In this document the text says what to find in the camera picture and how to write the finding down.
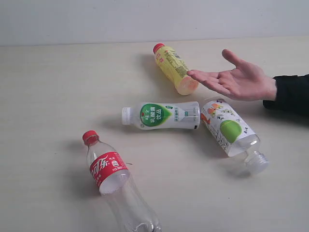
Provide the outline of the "bare open human hand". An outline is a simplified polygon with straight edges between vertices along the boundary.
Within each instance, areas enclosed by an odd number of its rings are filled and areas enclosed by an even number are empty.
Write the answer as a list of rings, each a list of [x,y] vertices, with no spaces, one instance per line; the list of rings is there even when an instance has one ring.
[[[276,80],[267,76],[260,67],[240,59],[228,49],[222,51],[222,56],[235,68],[222,72],[190,70],[187,75],[208,89],[233,100],[274,101],[276,99]]]

